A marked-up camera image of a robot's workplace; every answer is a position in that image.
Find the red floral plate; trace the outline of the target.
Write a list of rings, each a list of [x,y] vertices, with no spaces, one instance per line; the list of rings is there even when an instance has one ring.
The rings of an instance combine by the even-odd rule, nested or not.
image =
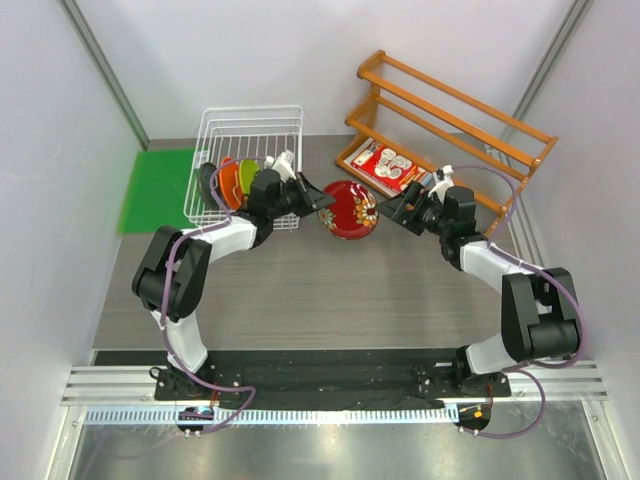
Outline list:
[[[379,219],[377,200],[364,185],[339,180],[328,184],[323,192],[335,202],[319,210],[317,216],[331,234],[345,240],[360,240],[374,231]]]

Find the green plate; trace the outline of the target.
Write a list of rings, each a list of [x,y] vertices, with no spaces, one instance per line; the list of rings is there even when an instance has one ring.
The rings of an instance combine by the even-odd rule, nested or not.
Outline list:
[[[256,159],[244,159],[239,163],[238,181],[243,194],[249,194],[254,177],[260,170],[260,163]]]

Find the orange plate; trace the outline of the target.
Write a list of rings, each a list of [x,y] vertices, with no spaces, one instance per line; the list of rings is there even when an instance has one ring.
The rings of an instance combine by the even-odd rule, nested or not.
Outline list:
[[[217,175],[218,189],[231,210],[238,210],[245,204],[246,193],[242,187],[240,175],[240,167],[245,162],[245,159],[234,161],[231,157],[225,157]]]

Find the dark black plate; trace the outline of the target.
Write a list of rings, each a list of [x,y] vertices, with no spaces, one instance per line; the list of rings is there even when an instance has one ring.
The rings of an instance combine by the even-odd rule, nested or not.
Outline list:
[[[198,189],[200,197],[208,210],[219,211],[221,201],[215,180],[216,167],[210,162],[203,163],[198,170]]]

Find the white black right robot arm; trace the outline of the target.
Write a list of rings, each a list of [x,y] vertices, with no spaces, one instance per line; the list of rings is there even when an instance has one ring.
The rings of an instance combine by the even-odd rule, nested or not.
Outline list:
[[[451,380],[457,391],[472,395],[490,375],[578,353],[581,327],[570,273],[527,264],[491,243],[476,227],[472,190],[450,186],[442,193],[427,192],[412,182],[380,203],[378,212],[415,235],[437,236],[449,264],[500,295],[499,333],[456,351]]]

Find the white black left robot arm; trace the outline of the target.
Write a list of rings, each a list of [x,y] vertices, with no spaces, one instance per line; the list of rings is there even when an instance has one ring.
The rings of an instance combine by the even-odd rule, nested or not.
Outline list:
[[[150,311],[163,336],[169,363],[180,370],[179,388],[190,398],[205,397],[213,385],[204,368],[209,359],[196,309],[209,265],[260,246],[274,223],[286,215],[303,218],[335,203],[301,173],[283,180],[274,170],[256,174],[241,207],[223,221],[180,230],[162,226],[154,234],[134,275],[132,291]]]

